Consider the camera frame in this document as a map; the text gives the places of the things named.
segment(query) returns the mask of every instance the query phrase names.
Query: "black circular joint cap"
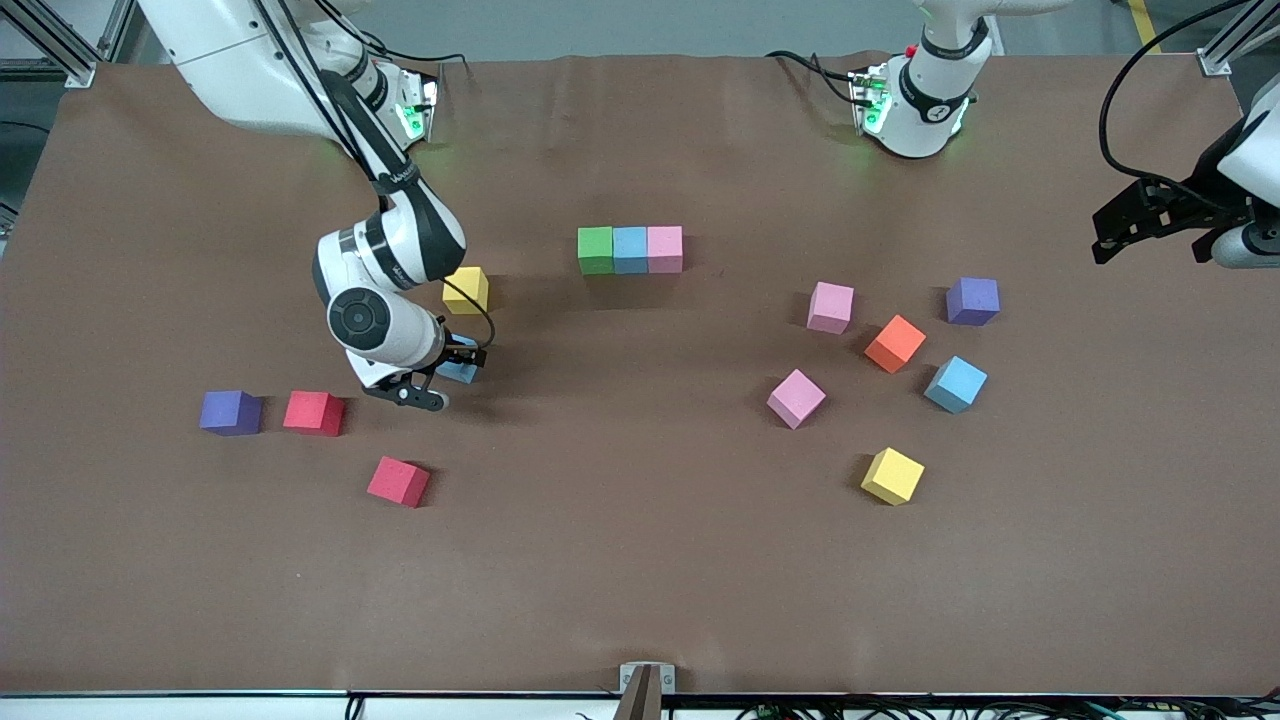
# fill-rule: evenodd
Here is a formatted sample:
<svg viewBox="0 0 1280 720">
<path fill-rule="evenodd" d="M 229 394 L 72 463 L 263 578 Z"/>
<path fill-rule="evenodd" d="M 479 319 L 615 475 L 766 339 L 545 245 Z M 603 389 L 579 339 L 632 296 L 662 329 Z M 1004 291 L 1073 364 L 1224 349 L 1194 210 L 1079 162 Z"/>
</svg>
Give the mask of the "black circular joint cap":
<svg viewBox="0 0 1280 720">
<path fill-rule="evenodd" d="M 329 329 L 338 342 L 356 350 L 374 350 L 387 342 L 390 318 L 387 301 L 360 287 L 339 292 L 329 306 Z"/>
</svg>

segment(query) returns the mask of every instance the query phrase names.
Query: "red cube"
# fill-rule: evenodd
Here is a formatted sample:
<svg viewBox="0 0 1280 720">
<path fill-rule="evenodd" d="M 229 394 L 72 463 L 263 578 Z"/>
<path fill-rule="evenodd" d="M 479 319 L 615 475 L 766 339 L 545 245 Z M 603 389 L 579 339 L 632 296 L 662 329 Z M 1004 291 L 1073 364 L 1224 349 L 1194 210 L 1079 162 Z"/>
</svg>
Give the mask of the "red cube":
<svg viewBox="0 0 1280 720">
<path fill-rule="evenodd" d="M 426 480 L 431 474 L 421 468 L 401 462 L 394 457 L 383 456 L 369 483 L 369 495 L 387 498 L 404 507 L 417 507 L 426 492 Z"/>
<path fill-rule="evenodd" d="M 305 436 L 338 437 L 342 430 L 344 409 L 342 398 L 328 392 L 296 389 L 289 393 L 289 407 L 284 411 L 284 427 Z"/>
</svg>

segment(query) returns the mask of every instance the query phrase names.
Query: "blue cube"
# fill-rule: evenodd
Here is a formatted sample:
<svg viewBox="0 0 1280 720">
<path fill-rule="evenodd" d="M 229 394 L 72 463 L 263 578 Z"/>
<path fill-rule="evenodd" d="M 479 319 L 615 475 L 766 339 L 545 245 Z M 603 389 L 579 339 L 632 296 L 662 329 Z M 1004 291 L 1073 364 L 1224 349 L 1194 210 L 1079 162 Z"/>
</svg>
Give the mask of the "blue cube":
<svg viewBox="0 0 1280 720">
<path fill-rule="evenodd" d="M 200 429 L 223 437 L 257 434 L 262 429 L 262 398 L 238 389 L 206 392 Z"/>
<path fill-rule="evenodd" d="M 960 357 L 952 357 L 938 368 L 938 374 L 933 375 L 933 382 L 924 389 L 924 397 L 951 413 L 961 413 L 973 405 L 986 382 L 987 373 Z"/>
<path fill-rule="evenodd" d="M 470 337 L 456 334 L 453 336 L 453 340 L 462 345 L 470 345 L 471 347 L 476 346 L 476 341 Z M 477 372 L 480 372 L 480 368 L 467 363 L 443 363 L 435 369 L 436 375 L 465 384 L 474 383 L 476 380 Z"/>
<path fill-rule="evenodd" d="M 649 272 L 649 231 L 613 228 L 613 272 L 639 275 Z"/>
<path fill-rule="evenodd" d="M 960 278 L 947 291 L 947 322 L 986 325 L 1000 314 L 1000 287 L 991 278 Z"/>
</svg>

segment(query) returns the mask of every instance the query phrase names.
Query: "yellow cube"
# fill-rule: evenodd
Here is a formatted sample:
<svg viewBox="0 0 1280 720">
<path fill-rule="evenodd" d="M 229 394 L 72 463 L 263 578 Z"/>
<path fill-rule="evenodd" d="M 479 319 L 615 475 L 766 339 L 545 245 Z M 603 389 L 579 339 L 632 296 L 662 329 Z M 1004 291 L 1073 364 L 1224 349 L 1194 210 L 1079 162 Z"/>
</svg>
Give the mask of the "yellow cube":
<svg viewBox="0 0 1280 720">
<path fill-rule="evenodd" d="M 484 277 L 480 268 L 458 268 L 457 273 L 449 275 L 449 282 L 458 286 L 458 290 L 471 296 L 485 311 L 489 310 L 489 278 Z M 454 315 L 479 315 L 480 310 L 467 301 L 457 290 L 444 286 L 444 306 Z"/>
<path fill-rule="evenodd" d="M 863 478 L 863 489 L 890 505 L 902 505 L 911 500 L 923 473 L 924 465 L 886 447 L 872 460 L 872 466 Z"/>
</svg>

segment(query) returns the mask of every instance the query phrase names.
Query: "light blue cube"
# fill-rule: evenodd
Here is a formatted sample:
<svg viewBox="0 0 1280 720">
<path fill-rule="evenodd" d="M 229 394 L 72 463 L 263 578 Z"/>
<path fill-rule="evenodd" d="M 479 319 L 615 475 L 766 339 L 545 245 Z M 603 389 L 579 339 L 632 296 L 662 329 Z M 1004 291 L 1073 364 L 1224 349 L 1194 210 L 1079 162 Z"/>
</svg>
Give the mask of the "light blue cube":
<svg viewBox="0 0 1280 720">
<path fill-rule="evenodd" d="M 924 397 L 951 413 L 961 413 L 973 405 L 978 391 L 987 382 L 987 373 L 956 356 L 947 360 L 924 389 Z"/>
<path fill-rule="evenodd" d="M 649 231 L 613 228 L 613 272 L 620 275 L 649 272 Z"/>
<path fill-rule="evenodd" d="M 471 340 L 470 337 L 462 337 L 460 334 L 456 334 L 453 336 L 453 340 L 458 341 L 462 345 L 470 345 L 471 347 L 476 346 L 476 341 Z M 480 372 L 480 368 L 475 365 L 467 365 L 463 363 L 444 363 L 435 369 L 436 375 L 440 375 L 442 378 L 449 378 L 451 380 L 466 384 L 471 384 L 476 380 L 477 372 Z"/>
</svg>

